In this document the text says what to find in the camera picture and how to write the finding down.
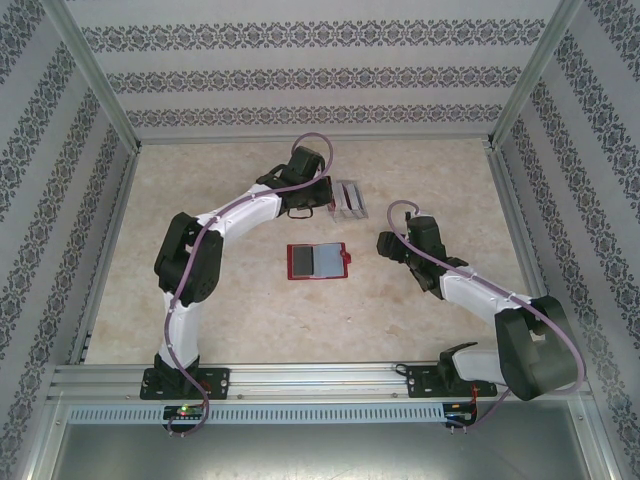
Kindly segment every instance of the wire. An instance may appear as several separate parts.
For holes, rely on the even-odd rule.
[[[204,226],[202,227],[202,229],[198,233],[198,236],[196,237],[195,242],[193,243],[193,247],[191,249],[191,255],[189,256],[189,260],[187,261],[187,266],[184,269],[184,273],[182,274],[182,278],[180,279],[180,283],[178,284],[178,288],[176,289],[176,291],[175,291],[175,293],[173,295],[173,298],[171,299],[171,302],[169,302],[169,309],[167,311],[167,315],[166,315],[165,320],[164,320],[164,339],[165,339],[165,342],[167,344],[167,351],[169,352],[169,356],[171,357],[171,360],[173,360],[173,363],[176,365],[176,367],[180,371],[180,373],[189,381],[189,383],[191,383],[191,385],[193,385],[200,392],[200,394],[202,395],[203,405],[204,405],[204,409],[205,409],[205,412],[202,415],[202,418],[200,419],[200,422],[197,423],[190,430],[188,430],[186,432],[181,432],[180,433],[181,437],[186,437],[188,435],[192,435],[195,432],[197,432],[200,428],[202,428],[202,426],[205,424],[205,422],[209,418],[209,396],[207,395],[207,392],[202,387],[202,385],[200,385],[197,382],[197,380],[195,378],[193,378],[189,374],[189,372],[187,372],[187,370],[182,366],[182,364],[180,364],[180,362],[178,360],[178,357],[176,356],[176,353],[173,350],[173,345],[171,344],[171,338],[169,336],[169,326],[171,325],[171,317],[173,316],[173,312],[176,309],[176,305],[178,304],[178,301],[180,300],[180,295],[182,295],[184,287],[185,287],[185,285],[187,283],[187,280],[189,278],[189,273],[191,273],[191,269],[193,268],[193,262],[194,262],[194,260],[196,258],[196,252],[198,251],[198,248],[200,248],[200,243],[202,242],[202,239],[203,239],[204,235],[209,231],[209,228],[212,225],[214,225],[216,222],[218,222],[225,214],[227,214],[229,211],[233,210],[237,206],[242,205],[245,202],[254,201],[256,198],[263,197],[263,196],[266,196],[266,195],[272,195],[272,194],[275,194],[275,193],[293,192],[295,190],[302,190],[303,188],[307,188],[308,186],[313,185],[314,183],[316,183],[321,178],[323,178],[323,177],[325,177],[327,175],[327,173],[329,172],[329,169],[331,168],[331,165],[333,164],[333,144],[331,143],[331,140],[329,140],[329,138],[326,137],[325,135],[323,135],[321,133],[318,133],[318,132],[309,132],[309,133],[305,133],[304,135],[300,135],[296,139],[296,141],[293,142],[293,146],[291,147],[291,153],[293,154],[293,152],[296,149],[296,147],[298,146],[298,144],[303,139],[308,138],[308,137],[318,137],[318,138],[324,140],[324,142],[329,147],[329,160],[327,161],[327,166],[325,167],[324,170],[322,170],[322,172],[320,172],[319,175],[317,175],[316,177],[312,178],[311,180],[309,180],[307,182],[301,183],[300,185],[294,185],[294,186],[291,186],[291,187],[276,188],[275,190],[264,190],[262,192],[255,193],[253,195],[247,195],[245,197],[239,198],[238,200],[235,200],[234,202],[231,202],[229,205],[227,205],[226,207],[221,209],[216,215],[211,217],[211,219],[207,223],[204,224]],[[174,432],[171,429],[171,424],[173,423],[175,418],[177,418],[177,417],[172,417],[171,419],[169,419],[169,422],[167,423],[167,430],[169,431],[169,435],[173,435],[174,433],[178,433],[178,432]]]
[[[456,273],[456,274],[458,274],[458,275],[460,275],[462,277],[465,277],[468,280],[471,280],[471,281],[474,281],[476,283],[479,283],[480,285],[483,285],[483,286],[487,287],[489,290],[492,290],[494,293],[497,293],[498,295],[511,300],[516,305],[519,305],[520,307],[524,308],[525,310],[528,310],[529,312],[531,312],[533,315],[535,315],[537,318],[539,318],[542,322],[544,322],[551,330],[553,330],[553,332],[556,335],[558,335],[558,337],[567,345],[567,348],[569,349],[569,351],[573,355],[573,358],[576,361],[576,366],[577,366],[577,369],[578,369],[578,378],[576,379],[575,383],[572,386],[567,387],[565,389],[561,389],[561,390],[555,390],[553,393],[559,394],[559,395],[568,395],[570,393],[577,392],[580,389],[580,387],[582,386],[582,383],[584,382],[584,374],[585,374],[585,372],[584,372],[584,360],[582,359],[582,356],[580,355],[580,352],[578,351],[578,348],[574,345],[574,343],[571,341],[571,339],[568,337],[568,335],[566,333],[564,333],[562,331],[562,329],[560,327],[558,327],[549,317],[547,317],[542,312],[540,312],[536,308],[532,307],[528,303],[524,302],[523,300],[520,300],[518,297],[514,296],[513,293],[510,293],[510,292],[507,292],[506,290],[503,290],[499,286],[495,285],[494,283],[492,283],[492,282],[490,282],[490,281],[488,281],[488,280],[486,280],[486,279],[484,279],[484,278],[482,278],[482,277],[480,277],[478,275],[471,274],[471,273],[466,272],[464,270],[460,270],[459,268],[456,268],[456,267],[452,267],[448,263],[445,263],[445,262],[443,262],[441,260],[438,260],[437,258],[429,255],[428,253],[425,253],[422,250],[419,250],[418,248],[416,248],[413,245],[411,245],[411,243],[404,238],[402,233],[400,233],[398,228],[393,223],[393,219],[391,218],[391,212],[393,211],[393,207],[395,207],[397,205],[408,205],[410,207],[413,207],[413,209],[415,210],[415,214],[419,214],[420,213],[420,207],[416,203],[411,202],[409,200],[396,200],[395,202],[391,203],[391,205],[389,205],[389,208],[387,208],[387,221],[389,222],[389,226],[391,227],[391,230],[393,231],[393,233],[396,234],[398,239],[400,239],[400,241],[409,250],[411,250],[412,252],[420,255],[422,258],[426,258],[430,262],[435,263],[436,265],[438,265],[439,267],[444,268],[445,270],[449,270],[449,271],[454,272],[454,273]],[[476,428],[478,425],[481,425],[482,423],[484,423],[487,418],[491,417],[495,413],[496,409],[502,404],[502,402],[504,402],[504,399],[507,398],[507,396],[510,393],[511,393],[510,389],[505,390],[505,392],[498,399],[498,401],[496,403],[494,403],[493,406],[489,409],[489,411],[487,413],[485,413],[477,422],[475,422],[472,425],[472,427]]]

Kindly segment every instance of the marble floor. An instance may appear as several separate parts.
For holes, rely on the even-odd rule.
[[[306,144],[323,154],[322,143]],[[153,263],[171,218],[213,210],[289,160],[288,143],[145,146],[87,355],[92,364],[151,363],[164,310]],[[369,218],[262,224],[225,249],[204,306],[204,363],[433,360],[467,341],[493,345],[493,329],[424,294],[406,266],[378,256],[393,200],[432,213],[449,255],[524,292],[480,140],[337,142],[331,175],[357,180]],[[403,224],[404,211],[394,218]],[[345,242],[349,278],[289,281],[286,245]]]

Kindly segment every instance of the purple cable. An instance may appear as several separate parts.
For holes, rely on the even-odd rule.
[[[421,257],[426,258],[430,262],[435,263],[436,265],[444,268],[445,270],[450,270],[450,271],[452,271],[454,273],[457,273],[458,275],[460,275],[462,277],[467,278],[468,280],[473,280],[474,282],[477,282],[480,285],[483,285],[483,286],[487,287],[489,290],[492,290],[493,292],[497,293],[498,295],[500,295],[500,296],[502,296],[504,298],[510,299],[515,304],[517,304],[517,305],[521,306],[522,308],[528,310],[533,315],[535,315],[537,318],[542,320],[551,330],[553,330],[553,332],[556,335],[558,335],[558,337],[560,337],[560,339],[567,345],[567,347],[569,348],[569,351],[571,352],[571,354],[573,355],[573,358],[576,361],[576,366],[578,368],[578,378],[576,379],[576,382],[572,386],[570,386],[568,388],[565,388],[563,390],[555,390],[554,393],[555,394],[568,395],[570,393],[574,393],[574,392],[578,391],[580,389],[580,387],[582,386],[582,382],[584,382],[584,362],[582,360],[582,356],[580,355],[580,352],[578,351],[577,347],[573,344],[573,342],[567,336],[567,334],[564,333],[562,331],[562,329],[560,327],[558,327],[549,317],[547,317],[542,312],[538,311],[537,309],[535,309],[534,307],[532,307],[528,303],[520,300],[518,297],[514,296],[512,293],[507,292],[506,290],[503,290],[499,286],[493,284],[492,282],[490,282],[490,281],[488,281],[488,280],[486,280],[486,279],[484,279],[484,278],[482,278],[480,276],[472,275],[469,272],[465,272],[464,270],[460,270],[458,268],[452,267],[451,265],[449,265],[449,264],[447,264],[445,262],[442,262],[442,261],[438,260],[437,258],[432,257],[428,253],[424,253],[422,250],[418,250],[416,247],[411,245],[411,243],[409,243],[402,236],[400,231],[396,228],[396,226],[393,223],[393,219],[391,218],[391,211],[393,210],[393,207],[395,207],[396,205],[409,205],[410,207],[414,208],[416,214],[420,213],[420,207],[416,203],[410,202],[408,200],[396,200],[391,205],[389,205],[389,208],[387,209],[387,221],[389,222],[389,226],[391,227],[391,230],[393,231],[393,233],[396,234],[396,236],[400,239],[400,241],[407,248],[409,248],[409,250],[411,250],[412,252],[417,253]],[[480,418],[471,427],[468,427],[468,429],[471,429],[472,427],[475,428],[478,425],[481,425],[482,423],[484,423],[484,421],[487,418],[492,416],[495,413],[496,409],[500,406],[500,404],[502,404],[504,399],[507,398],[509,393],[511,393],[511,390],[507,389],[502,394],[502,396],[498,399],[498,401],[493,404],[493,406],[489,409],[489,411],[487,413],[485,413],[482,416],[482,418]]]
[[[178,361],[178,357],[176,356],[175,352],[173,351],[173,345],[171,344],[171,339],[169,338],[169,326],[171,324],[171,317],[173,316],[173,312],[175,311],[176,304],[178,303],[178,300],[180,299],[180,295],[182,295],[182,291],[184,290],[184,287],[185,287],[185,285],[187,283],[187,279],[189,278],[189,273],[191,272],[191,268],[193,267],[193,262],[194,262],[194,260],[196,258],[196,252],[198,251],[198,248],[200,248],[200,243],[202,242],[202,238],[207,233],[209,228],[213,224],[218,222],[220,220],[220,218],[222,218],[227,212],[233,210],[238,205],[242,205],[245,202],[249,202],[249,201],[252,201],[252,200],[254,200],[256,198],[264,197],[266,195],[272,195],[274,193],[292,192],[294,190],[301,190],[303,188],[307,188],[308,186],[313,185],[314,183],[316,183],[321,178],[323,178],[323,177],[325,177],[327,175],[327,173],[329,172],[329,169],[331,168],[331,164],[333,163],[333,144],[331,143],[329,138],[326,137],[325,135],[323,135],[321,133],[317,133],[317,132],[309,132],[309,133],[305,133],[304,135],[300,135],[296,139],[296,141],[293,142],[293,146],[291,147],[291,153],[293,154],[293,151],[296,149],[296,147],[298,146],[300,141],[305,139],[305,138],[307,138],[307,137],[318,137],[318,138],[321,138],[322,140],[325,141],[325,143],[329,147],[329,160],[327,161],[327,166],[325,167],[325,169],[322,172],[320,172],[320,175],[312,178],[308,182],[301,183],[300,185],[294,185],[292,187],[276,188],[275,190],[264,190],[262,192],[258,192],[258,193],[253,194],[253,195],[247,195],[246,197],[239,198],[235,202],[230,203],[225,208],[220,210],[216,215],[211,217],[211,219],[207,223],[204,224],[204,226],[200,230],[200,233],[198,233],[198,236],[196,237],[195,242],[193,243],[193,248],[191,249],[191,255],[189,256],[189,260],[187,261],[187,266],[184,269],[184,273],[182,274],[182,278],[180,279],[180,283],[178,284],[178,288],[176,289],[176,292],[173,295],[173,299],[171,299],[171,302],[169,303],[169,310],[168,310],[167,316],[165,317],[165,320],[164,320],[164,339],[165,339],[165,342],[167,343],[167,351],[169,352],[169,356],[173,360],[173,363],[176,364],[176,367],[178,368],[180,373],[182,373],[182,375],[184,375],[184,377],[189,381],[189,383],[191,383],[191,385],[196,387],[196,389],[202,394],[202,403],[203,403],[204,409],[205,409],[204,415],[200,419],[200,422],[198,424],[196,424],[192,429],[190,429],[190,430],[188,430],[186,432],[182,432],[180,434],[181,437],[186,437],[187,435],[191,435],[191,434],[195,433],[196,431],[198,431],[200,428],[202,428],[202,426],[205,424],[205,422],[209,418],[209,396],[207,395],[206,390],[180,364],[180,362]],[[173,430],[171,430],[171,424],[173,423],[173,420],[175,420],[175,418],[177,418],[177,417],[173,417],[173,418],[169,419],[169,422],[167,424],[167,430],[169,431],[169,435],[173,435],[175,433]]]

